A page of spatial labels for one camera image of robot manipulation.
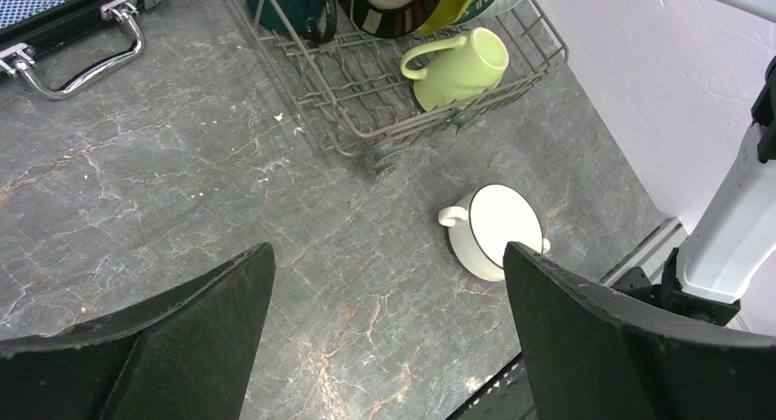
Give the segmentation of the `dark green mug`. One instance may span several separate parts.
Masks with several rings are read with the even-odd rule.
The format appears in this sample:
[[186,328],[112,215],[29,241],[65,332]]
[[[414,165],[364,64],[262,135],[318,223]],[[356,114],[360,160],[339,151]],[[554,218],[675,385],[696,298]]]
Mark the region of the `dark green mug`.
[[283,12],[296,34],[315,45],[329,43],[336,35],[338,26],[336,0],[264,0],[258,23],[269,30],[291,38],[291,34],[278,9]]

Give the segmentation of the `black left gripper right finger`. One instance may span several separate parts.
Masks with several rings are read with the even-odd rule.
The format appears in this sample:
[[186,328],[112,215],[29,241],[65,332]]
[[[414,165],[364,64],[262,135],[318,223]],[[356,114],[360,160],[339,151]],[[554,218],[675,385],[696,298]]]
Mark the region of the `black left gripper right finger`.
[[541,419],[772,419],[775,340],[675,315],[510,242],[506,286]]

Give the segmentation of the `green scalloped plate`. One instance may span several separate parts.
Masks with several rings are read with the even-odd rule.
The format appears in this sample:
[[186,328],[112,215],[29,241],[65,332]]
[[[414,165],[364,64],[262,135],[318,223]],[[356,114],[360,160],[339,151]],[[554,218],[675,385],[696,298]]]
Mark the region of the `green scalloped plate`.
[[471,2],[472,0],[440,0],[430,17],[415,33],[428,37],[443,27],[451,26],[462,17]]

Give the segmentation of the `white two-handled soup cup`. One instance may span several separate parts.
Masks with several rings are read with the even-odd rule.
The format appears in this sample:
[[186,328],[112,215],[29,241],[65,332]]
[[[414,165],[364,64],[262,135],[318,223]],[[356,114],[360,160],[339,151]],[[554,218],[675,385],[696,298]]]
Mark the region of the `white two-handled soup cup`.
[[452,253],[474,276],[488,282],[504,280],[503,256],[509,242],[545,254],[551,243],[538,216],[516,190],[488,184],[470,192],[437,214],[447,229]]

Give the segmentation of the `light green mug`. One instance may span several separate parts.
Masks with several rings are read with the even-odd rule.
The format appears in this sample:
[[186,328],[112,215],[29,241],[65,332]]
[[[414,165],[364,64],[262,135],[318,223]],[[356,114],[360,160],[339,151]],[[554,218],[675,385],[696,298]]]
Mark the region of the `light green mug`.
[[431,112],[497,87],[509,63],[509,51],[500,37],[486,27],[475,27],[411,48],[399,66],[412,82],[419,106]]

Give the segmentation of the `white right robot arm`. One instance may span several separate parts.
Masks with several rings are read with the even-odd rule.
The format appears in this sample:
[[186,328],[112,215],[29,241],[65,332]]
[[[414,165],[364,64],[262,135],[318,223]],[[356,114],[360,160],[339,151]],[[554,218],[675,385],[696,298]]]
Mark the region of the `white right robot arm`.
[[775,250],[775,64],[751,107],[738,154],[694,231],[673,248],[661,281],[631,268],[613,289],[676,315],[725,326]]

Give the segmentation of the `dark striped plate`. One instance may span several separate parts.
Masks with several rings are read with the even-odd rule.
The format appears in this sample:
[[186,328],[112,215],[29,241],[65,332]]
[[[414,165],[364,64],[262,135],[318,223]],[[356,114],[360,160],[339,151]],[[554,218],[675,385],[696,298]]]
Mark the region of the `dark striped plate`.
[[338,0],[350,22],[377,38],[407,36],[426,23],[442,0]]

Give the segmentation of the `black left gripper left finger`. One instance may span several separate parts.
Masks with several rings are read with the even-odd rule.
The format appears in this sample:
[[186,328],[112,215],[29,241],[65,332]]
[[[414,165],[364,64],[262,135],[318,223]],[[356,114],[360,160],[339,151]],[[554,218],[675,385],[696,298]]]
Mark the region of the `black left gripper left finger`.
[[1,344],[4,419],[236,419],[275,280],[259,243],[51,336]]

